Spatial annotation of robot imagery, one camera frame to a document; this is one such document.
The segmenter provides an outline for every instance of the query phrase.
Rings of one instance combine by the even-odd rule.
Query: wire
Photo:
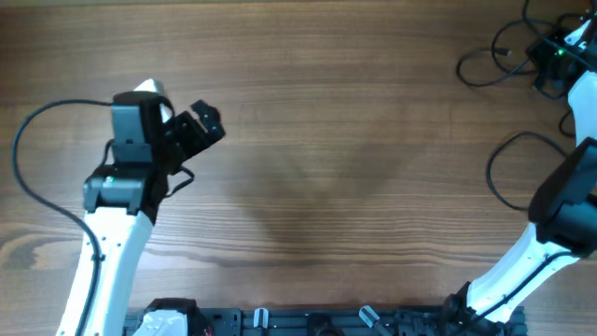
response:
[[[558,20],[556,21],[556,27],[562,27],[562,23],[566,20],[566,19],[580,19],[580,18],[584,18],[585,16],[582,14],[578,14],[578,13],[565,13],[562,14]]]
[[[504,80],[510,78],[510,76],[516,75],[516,73],[521,70],[523,68],[524,65],[526,65],[528,62],[530,62],[531,60],[527,59],[526,61],[523,61],[522,63],[518,64],[514,69],[512,69],[510,72],[508,72],[507,74],[505,74],[502,77],[499,77],[498,79],[489,81],[489,82],[485,82],[485,83],[473,83],[468,81],[462,74],[462,66],[463,63],[465,61],[467,61],[468,59],[470,59],[471,57],[475,56],[476,54],[483,52],[483,51],[492,51],[491,49],[488,48],[483,48],[483,49],[477,49],[477,50],[473,50],[467,54],[465,54],[463,57],[460,58],[460,60],[458,60],[458,64],[456,64],[456,76],[458,77],[458,79],[460,79],[461,82],[465,83],[466,86],[471,87],[471,88],[484,88],[484,87],[488,87],[488,86],[492,86],[495,85],[497,83],[503,82]]]
[[[81,228],[81,230],[83,230],[85,232],[85,234],[87,234],[87,236],[90,239],[91,246],[93,247],[93,258],[92,258],[93,259],[93,271],[91,274],[90,289],[88,291],[87,298],[85,299],[85,305],[83,306],[83,312],[81,313],[81,317],[80,317],[80,319],[78,321],[78,325],[76,327],[76,336],[80,336],[83,334],[85,326],[89,319],[90,308],[92,306],[93,299],[95,297],[98,280],[100,277],[100,270],[102,268],[102,249],[100,248],[100,243],[98,242],[95,234],[93,234],[93,231],[91,231],[90,227],[87,224],[85,224],[84,221],[79,219],[75,214],[60,207],[59,205],[57,205],[55,203],[52,203],[52,202],[46,200],[45,198],[43,198],[42,196],[37,194],[35,191],[31,190],[31,188],[29,188],[29,186],[25,183],[25,181],[22,178],[21,171],[19,170],[19,161],[18,161],[18,147],[19,147],[19,141],[21,140],[21,135],[22,135],[23,131],[25,130],[25,128],[27,127],[27,125],[29,125],[29,123],[31,123],[33,118],[35,118],[36,116],[40,115],[41,113],[51,109],[52,107],[56,107],[56,106],[60,106],[60,105],[72,105],[72,104],[99,105],[99,106],[111,106],[112,105],[111,103],[97,102],[97,101],[92,101],[92,100],[87,100],[87,99],[71,99],[71,100],[62,100],[62,101],[49,103],[49,104],[37,109],[35,112],[33,112],[31,115],[29,115],[25,119],[25,121],[21,124],[21,126],[19,127],[19,129],[17,130],[17,132],[15,134],[15,138],[12,142],[12,171],[14,173],[15,178],[17,179],[17,183],[19,183],[19,186],[21,186],[21,188],[23,189],[23,191],[25,191],[26,194],[31,196],[38,203],[41,203],[41,204],[45,205],[46,207],[73,220],[75,222],[75,224],[77,224],[78,227]]]
[[[164,198],[169,198],[169,197],[174,196],[177,191],[179,191],[180,189],[193,183],[193,181],[195,180],[195,175],[193,174],[193,172],[191,172],[186,167],[180,166],[180,171],[187,174],[188,179],[186,179],[186,180],[182,181],[181,183],[179,183],[178,185],[176,185],[176,187],[174,187],[174,189],[172,189],[172,191],[170,193],[166,194],[166,196],[164,196]]]
[[[523,136],[535,137],[535,138],[543,141],[544,143],[550,145],[552,148],[554,148],[556,151],[558,151],[558,153],[560,153],[562,156],[564,156],[564,157],[567,156],[566,152],[558,144],[556,144],[553,140],[549,139],[545,135],[541,135],[541,134],[533,133],[533,132],[522,132],[522,133],[518,133],[518,134],[512,136],[511,138],[509,138],[504,144],[498,146],[493,151],[492,155],[487,160],[487,167],[485,169],[485,180],[487,181],[487,187],[489,187],[489,190],[493,193],[493,195],[495,195],[495,197],[497,197],[497,199],[501,203],[503,203],[505,206],[509,207],[510,209],[514,209],[514,210],[517,210],[517,211],[526,211],[526,210],[528,210],[528,207],[522,207],[522,206],[514,205],[514,204],[508,202],[504,197],[502,197],[502,195],[500,195],[500,193],[495,188],[495,185],[493,184],[493,180],[492,180],[492,166],[493,166],[493,162],[495,161],[495,158],[497,158],[497,156],[506,147],[508,147],[510,144],[512,144],[512,142],[514,142],[515,140],[517,140],[517,139],[519,139],[519,138],[521,138]]]
[[[535,279],[541,273],[541,271],[543,271],[546,267],[548,267],[555,259],[561,258],[561,257],[573,257],[573,258],[575,258],[576,256],[572,252],[558,252],[558,253],[552,254],[551,256],[549,256],[548,258],[546,258],[541,263],[541,265],[539,265],[539,267],[537,267],[524,280],[522,280],[521,284],[518,285],[516,288],[514,288],[514,290],[512,290],[512,292],[510,294],[506,295],[502,300],[500,300],[498,303],[496,303],[494,306],[492,306],[492,308],[488,309],[483,314],[475,317],[469,323],[467,323],[466,325],[462,326],[459,330],[457,330],[456,332],[454,332],[451,336],[456,336],[456,335],[462,334],[463,332],[465,332],[468,329],[472,328],[473,326],[477,325],[478,322],[480,322],[480,320],[482,320],[483,318],[487,317],[489,314],[495,312],[497,309],[499,309],[501,306],[503,306],[504,304],[506,304],[508,301],[512,300],[512,298],[514,298],[518,293],[521,292],[521,290],[523,288],[525,288],[531,281],[533,281],[533,279]]]
[[[576,134],[575,134],[575,133],[570,133],[570,132],[567,132],[567,131],[565,131],[565,130],[564,130],[564,128],[563,128],[563,123],[564,123],[564,122],[566,121],[566,119],[567,119],[568,117],[570,117],[570,116],[572,116],[572,110],[568,110],[568,112],[566,112],[566,114],[564,114],[564,115],[562,116],[562,118],[560,119],[560,122],[558,122],[558,130],[560,130],[560,133],[561,133],[563,136],[565,136],[565,137],[567,137],[567,138],[574,139],[574,138],[576,138]]]
[[[551,27],[554,26],[553,23],[551,23],[549,21],[536,20],[536,19],[531,19],[531,20],[535,23],[545,24],[545,25],[548,25]],[[519,63],[513,69],[506,68],[497,58],[498,54],[502,55],[502,56],[509,56],[509,54],[511,52],[510,49],[498,48],[496,46],[497,41],[499,40],[500,36],[509,28],[516,26],[516,25],[520,25],[522,23],[524,23],[523,20],[514,20],[514,21],[507,23],[505,26],[503,26],[502,28],[500,28],[500,30],[497,31],[497,33],[493,37],[493,41],[492,41],[490,48],[477,49],[477,50],[471,51],[471,52],[467,53],[466,55],[464,55],[463,57],[461,57],[460,60],[458,60],[458,64],[456,64],[456,76],[458,77],[458,79],[460,79],[460,81],[463,82],[468,87],[484,88],[484,87],[488,87],[488,86],[492,86],[497,83],[500,83],[500,82],[508,79],[511,76],[524,76],[524,75],[536,74],[536,72],[537,72],[536,69],[535,70],[521,70],[528,62],[531,61],[528,58],[525,61],[522,61],[521,63]],[[477,53],[484,52],[484,51],[489,51],[491,53],[491,56],[492,56],[492,59],[493,59],[493,62],[495,63],[495,65],[500,70],[502,70],[504,73],[506,73],[506,75],[503,77],[500,77],[496,80],[489,81],[486,83],[472,83],[472,82],[468,81],[467,79],[465,79],[465,77],[462,75],[462,70],[461,70],[462,65],[464,62],[466,62],[467,60],[469,60],[470,58],[475,56]]]
[[[562,92],[562,93],[560,93],[560,94],[558,94],[556,96],[556,95],[547,93],[543,89],[539,89],[539,88],[535,88],[535,91],[541,93],[541,95],[543,95],[544,97],[546,97],[546,98],[548,98],[550,100],[553,100],[553,101],[558,101],[558,100],[560,100],[560,99],[562,99],[563,97],[566,96],[566,92]]]
[[[555,43],[553,41],[550,41],[541,32],[539,32],[539,30],[537,29],[537,27],[533,24],[532,20],[528,19],[527,16],[526,16],[527,9],[529,8],[529,3],[530,3],[530,0],[524,0],[524,6],[522,7],[522,19],[524,20],[524,22],[526,23],[526,25],[529,26],[529,28],[531,28],[531,30],[533,32],[535,32],[535,34],[537,36],[539,36],[539,38],[541,38],[543,40],[543,42],[549,44],[550,46],[552,46],[556,50],[564,50],[564,51],[566,51],[569,55],[571,55],[572,57],[574,57],[577,61],[583,63],[592,72],[597,72],[597,69],[592,64],[590,64],[587,61],[583,60],[582,57],[580,57],[576,53],[572,52],[566,46],[560,46],[557,43]]]
[[[549,22],[549,21],[543,21],[543,20],[537,20],[537,19],[530,19],[530,20],[533,21],[533,22],[535,22],[535,23],[540,23],[540,24],[548,25],[550,27],[554,26],[554,24],[551,23],[551,22]],[[522,24],[522,23],[524,23],[523,20],[514,20],[514,21],[509,22],[504,27],[502,27],[499,31],[497,31],[497,33],[495,34],[495,37],[493,38],[492,46],[491,46],[491,52],[492,52],[493,62],[495,63],[495,65],[498,68],[500,68],[500,70],[502,70],[505,73],[512,72],[512,69],[506,68],[505,66],[503,66],[499,62],[499,60],[497,59],[497,57],[495,55],[496,54],[496,52],[495,52],[496,51],[495,45],[497,44],[497,40],[500,38],[500,36],[502,35],[503,32],[505,32],[510,27],[513,27],[513,26],[516,26],[516,25],[519,25],[519,24]],[[532,74],[536,74],[536,73],[537,73],[537,70],[535,69],[535,70],[518,71],[518,72],[516,72],[516,73],[514,73],[512,75],[524,76],[524,75],[532,75]]]
[[[110,152],[110,148],[112,147],[113,144],[114,144],[114,139],[110,139],[110,140],[108,140],[108,142],[105,143],[104,154],[102,155],[102,162],[100,162],[98,167],[105,165],[105,162],[108,161],[108,153]]]

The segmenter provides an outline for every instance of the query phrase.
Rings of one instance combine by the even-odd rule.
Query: table surface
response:
[[[554,20],[583,3],[534,4]],[[527,221],[488,191],[485,163],[517,131],[552,137],[566,111],[531,77],[471,90],[459,56],[486,47],[521,1],[350,1],[0,10],[0,335],[60,323],[81,232],[34,203],[9,165],[24,117],[64,98],[109,100],[148,77],[178,111],[217,106],[228,135],[189,161],[194,184],[164,201],[130,301],[202,307],[441,304],[486,272]],[[515,63],[534,37],[502,44]],[[501,74],[480,57],[465,68]],[[65,106],[26,131],[20,162],[41,194],[82,214],[81,186],[111,137],[105,108]],[[526,204],[559,164],[525,140],[496,186]],[[172,177],[175,183],[181,176]],[[531,335],[590,335],[597,264],[554,275],[525,303]]]

